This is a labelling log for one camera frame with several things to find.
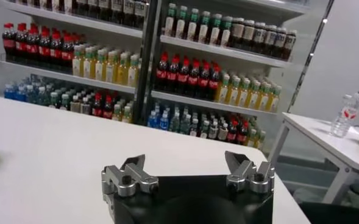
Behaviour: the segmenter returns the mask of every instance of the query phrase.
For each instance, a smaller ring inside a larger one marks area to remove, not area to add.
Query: plastic bottle
[[[353,120],[356,118],[359,107],[359,93],[355,93],[352,97],[344,95],[343,108],[338,116],[333,120],[331,125],[331,135],[343,138],[349,132]]]

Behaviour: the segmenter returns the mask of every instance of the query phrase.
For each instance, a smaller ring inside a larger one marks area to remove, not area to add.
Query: white shelf
[[[121,25],[117,25],[114,23],[108,23],[105,21],[98,21],[89,18],[83,18],[81,16],[73,16],[67,15],[63,13],[57,13],[48,11],[45,9],[37,9],[34,7],[30,7],[27,5],[22,5],[19,3],[12,3],[6,0],[2,0],[3,7],[9,10],[13,10],[15,12],[20,12],[23,14],[27,14],[30,16],[39,16],[42,18],[53,19],[56,21],[66,22],[70,24],[76,24],[78,26],[89,27],[93,29],[99,29],[104,31],[109,31],[113,33],[120,33],[123,35],[141,38],[143,36],[143,32],[141,30],[123,27]]]
[[[6,61],[0,61],[0,68],[6,69],[8,71],[8,73],[11,73],[11,74],[12,74],[12,72],[17,72],[17,73],[21,73],[21,74],[24,74],[24,73],[35,74],[35,75],[44,76],[44,77],[53,78],[53,79],[59,79],[59,80],[79,83],[79,84],[88,85],[88,86],[95,86],[95,87],[103,88],[103,89],[115,90],[115,91],[119,91],[122,93],[131,93],[131,94],[135,93],[134,87],[122,86],[122,85],[118,85],[118,84],[114,84],[114,83],[102,82],[102,81],[93,80],[93,79],[86,79],[86,78],[82,78],[82,77],[78,77],[78,76],[73,76],[70,74],[49,71],[49,70],[25,66],[25,65],[14,64],[14,63],[6,62]]]
[[[216,103],[216,102],[200,100],[200,99],[195,99],[195,98],[190,98],[190,97],[185,97],[185,96],[179,96],[179,95],[170,94],[170,93],[163,93],[163,92],[154,91],[154,90],[151,91],[151,96],[156,99],[170,100],[170,101],[179,102],[179,103],[187,103],[187,104],[195,105],[195,106],[199,106],[199,107],[212,108],[212,109],[216,109],[216,110],[229,111],[229,112],[233,112],[233,113],[247,114],[247,115],[251,115],[251,116],[264,116],[264,115],[275,116],[275,115],[277,115],[275,113],[270,113],[270,112],[265,112],[265,111],[260,111],[260,110],[252,110],[252,109],[247,109],[247,108],[243,108],[243,107],[236,107],[236,106],[226,105],[226,104],[222,104],[222,103]]]
[[[194,42],[194,41],[183,40],[180,38],[169,37],[166,35],[160,36],[160,42],[165,43],[165,44],[171,44],[171,45],[176,45],[176,46],[180,46],[180,47],[185,47],[185,48],[189,48],[189,49],[195,49],[195,50],[199,50],[199,51],[209,52],[212,54],[218,54],[218,55],[223,55],[223,56],[232,57],[232,58],[238,58],[238,59],[242,59],[242,60],[246,60],[246,61],[252,61],[252,62],[260,63],[263,65],[270,65],[272,67],[277,67],[277,68],[287,68],[287,67],[291,66],[291,63],[289,63],[287,61],[269,58],[269,57],[266,57],[266,56],[263,56],[260,54],[256,54],[253,52],[242,51],[239,49],[228,48],[228,47],[211,46],[208,44],[202,44],[202,43],[198,43],[198,42]]]

